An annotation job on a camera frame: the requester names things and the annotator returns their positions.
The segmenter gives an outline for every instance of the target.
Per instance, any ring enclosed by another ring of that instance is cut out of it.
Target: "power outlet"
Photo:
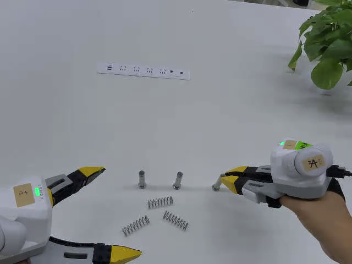
[[[143,77],[190,80],[189,70],[168,67],[128,65],[120,63],[98,63],[97,72],[102,74],[132,75]]]

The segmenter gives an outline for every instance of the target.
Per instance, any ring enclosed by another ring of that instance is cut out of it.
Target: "white table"
[[[350,94],[309,90],[306,59],[287,68],[312,14],[220,0],[2,1],[1,184],[106,166],[54,209],[52,234],[142,250],[134,263],[330,263],[288,210],[211,190],[220,172],[268,164],[285,136],[329,143],[352,167]],[[105,61],[181,67],[192,80],[96,74]],[[341,182],[351,198],[352,180]],[[147,210],[166,195],[186,233]],[[120,228],[145,214],[150,226],[125,238]]]

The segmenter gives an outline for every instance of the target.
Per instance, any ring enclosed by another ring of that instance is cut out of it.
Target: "coil spring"
[[[180,229],[186,231],[188,227],[188,222],[184,221],[183,219],[179,218],[178,216],[165,211],[163,219],[169,221],[170,223],[173,223],[174,225],[178,226]]]
[[[150,223],[148,216],[143,216],[139,218],[137,221],[134,221],[132,224],[128,224],[126,227],[122,228],[122,232],[127,235],[133,233],[134,231],[140,229],[141,227]]]
[[[149,209],[157,208],[160,206],[172,205],[173,203],[174,203],[174,199],[172,198],[172,196],[157,198],[157,199],[148,200],[148,208]]]

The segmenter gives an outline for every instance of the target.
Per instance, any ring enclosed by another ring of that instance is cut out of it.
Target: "metal pin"
[[[145,186],[147,186],[147,184],[145,183],[144,170],[141,170],[141,171],[139,172],[139,183],[138,183],[138,187],[139,187],[139,189],[144,189]]]
[[[225,174],[220,174],[219,178],[216,180],[216,182],[213,184],[213,191],[219,191],[220,190],[220,185],[221,185],[221,178],[226,177]]]
[[[175,183],[172,185],[175,190],[178,190],[178,189],[181,188],[182,176],[183,176],[183,173],[182,173],[182,172],[178,172],[178,173],[177,173],[176,181],[175,181]]]

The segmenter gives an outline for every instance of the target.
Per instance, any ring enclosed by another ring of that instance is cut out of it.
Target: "label sticker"
[[[303,141],[298,141],[295,150],[302,150],[306,147],[311,147],[311,146],[313,146],[313,145],[306,143],[306,142],[303,142]]]
[[[30,183],[15,186],[13,191],[15,192],[17,207],[35,203],[32,185]]]
[[[302,161],[302,163],[306,172],[312,171],[325,165],[324,157],[322,155],[307,158]]]
[[[286,140],[284,150],[294,150],[296,146],[296,140]]]

